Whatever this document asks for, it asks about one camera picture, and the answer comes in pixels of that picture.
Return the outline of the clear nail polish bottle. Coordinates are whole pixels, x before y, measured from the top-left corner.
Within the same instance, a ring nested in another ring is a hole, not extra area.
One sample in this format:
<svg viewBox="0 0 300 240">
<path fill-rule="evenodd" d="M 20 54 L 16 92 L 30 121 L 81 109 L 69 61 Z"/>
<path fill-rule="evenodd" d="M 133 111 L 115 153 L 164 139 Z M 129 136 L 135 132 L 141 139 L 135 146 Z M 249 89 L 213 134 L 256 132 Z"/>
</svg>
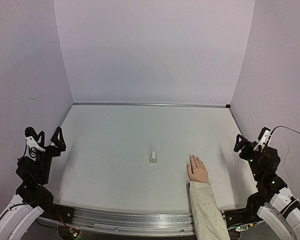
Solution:
<svg viewBox="0 0 300 240">
<path fill-rule="evenodd" d="M 152 155 L 149 156 L 149 162 L 151 164 L 156 164 L 158 162 L 158 156 L 155 155 L 154 157 Z"/>
</svg>

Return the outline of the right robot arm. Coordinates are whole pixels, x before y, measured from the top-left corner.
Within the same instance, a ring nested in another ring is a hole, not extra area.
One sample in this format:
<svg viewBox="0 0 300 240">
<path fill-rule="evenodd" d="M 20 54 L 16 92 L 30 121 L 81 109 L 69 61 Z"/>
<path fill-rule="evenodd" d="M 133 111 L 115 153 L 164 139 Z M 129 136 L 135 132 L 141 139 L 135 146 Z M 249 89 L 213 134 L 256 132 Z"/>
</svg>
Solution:
<svg viewBox="0 0 300 240">
<path fill-rule="evenodd" d="M 248 162 L 257 192 L 247 198 L 246 207 L 235 210 L 232 220 L 252 224 L 263 220 L 281 240 L 300 240 L 300 201 L 276 171 L 281 162 L 278 151 L 267 145 L 266 131 L 259 141 L 237 135 L 234 151 Z"/>
</svg>

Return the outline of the beige sleeved forearm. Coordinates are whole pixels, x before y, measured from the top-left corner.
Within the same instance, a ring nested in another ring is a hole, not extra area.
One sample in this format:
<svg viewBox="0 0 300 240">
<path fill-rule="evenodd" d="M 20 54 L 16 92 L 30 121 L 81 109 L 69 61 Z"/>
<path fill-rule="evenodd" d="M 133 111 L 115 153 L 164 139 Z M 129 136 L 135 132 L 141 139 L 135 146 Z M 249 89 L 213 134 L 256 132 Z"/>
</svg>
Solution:
<svg viewBox="0 0 300 240">
<path fill-rule="evenodd" d="M 209 183 L 189 182 L 190 206 L 198 240 L 229 240 L 230 235 Z"/>
</svg>

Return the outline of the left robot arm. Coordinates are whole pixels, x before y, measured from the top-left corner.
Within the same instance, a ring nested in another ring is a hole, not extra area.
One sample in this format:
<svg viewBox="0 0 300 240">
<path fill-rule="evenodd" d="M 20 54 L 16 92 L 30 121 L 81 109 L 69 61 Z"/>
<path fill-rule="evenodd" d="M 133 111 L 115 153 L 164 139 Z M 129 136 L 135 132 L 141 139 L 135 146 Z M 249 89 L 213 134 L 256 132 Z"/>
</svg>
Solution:
<svg viewBox="0 0 300 240">
<path fill-rule="evenodd" d="M 16 174 L 22 183 L 8 206 L 0 215 L 0 240 L 19 240 L 41 215 L 61 220 L 60 205 L 54 204 L 53 194 L 45 188 L 50 178 L 52 160 L 66 150 L 61 127 L 52 135 L 50 145 L 45 145 L 45 133 L 36 133 L 27 127 L 25 151 L 17 160 Z"/>
</svg>

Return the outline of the mannequin hand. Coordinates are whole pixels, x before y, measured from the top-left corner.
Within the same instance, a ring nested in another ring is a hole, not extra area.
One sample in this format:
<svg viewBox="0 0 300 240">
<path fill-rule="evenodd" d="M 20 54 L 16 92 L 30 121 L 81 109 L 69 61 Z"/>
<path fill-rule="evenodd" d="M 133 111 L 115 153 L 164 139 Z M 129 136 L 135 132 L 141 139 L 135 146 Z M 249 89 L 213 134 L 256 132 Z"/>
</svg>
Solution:
<svg viewBox="0 0 300 240">
<path fill-rule="evenodd" d="M 209 183 L 209 174 L 199 157 L 191 155 L 189 157 L 190 163 L 187 164 L 187 174 L 191 182 Z"/>
</svg>

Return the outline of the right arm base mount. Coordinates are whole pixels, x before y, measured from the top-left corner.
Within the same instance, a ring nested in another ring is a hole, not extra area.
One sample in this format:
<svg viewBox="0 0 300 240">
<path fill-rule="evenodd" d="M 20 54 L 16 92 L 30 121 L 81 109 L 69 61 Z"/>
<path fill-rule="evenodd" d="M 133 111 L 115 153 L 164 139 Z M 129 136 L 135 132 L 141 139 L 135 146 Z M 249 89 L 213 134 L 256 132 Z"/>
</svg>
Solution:
<svg viewBox="0 0 300 240">
<path fill-rule="evenodd" d="M 261 221 L 262 219 L 257 215 L 257 212 L 264 203 L 264 199 L 257 192 L 247 198 L 244 208 L 225 211 L 223 218 L 225 219 L 227 228 Z"/>
</svg>

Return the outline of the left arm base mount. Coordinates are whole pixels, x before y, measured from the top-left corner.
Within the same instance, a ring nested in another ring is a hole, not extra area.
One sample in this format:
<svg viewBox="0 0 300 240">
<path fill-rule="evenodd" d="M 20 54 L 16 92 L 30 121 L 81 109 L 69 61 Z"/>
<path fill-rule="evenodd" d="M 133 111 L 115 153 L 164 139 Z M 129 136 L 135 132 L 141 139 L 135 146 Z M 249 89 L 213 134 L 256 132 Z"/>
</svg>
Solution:
<svg viewBox="0 0 300 240">
<path fill-rule="evenodd" d="M 40 217 L 44 219 L 58 221 L 64 224 L 72 223 L 75 209 L 70 206 L 52 203 L 43 208 L 44 212 Z"/>
</svg>

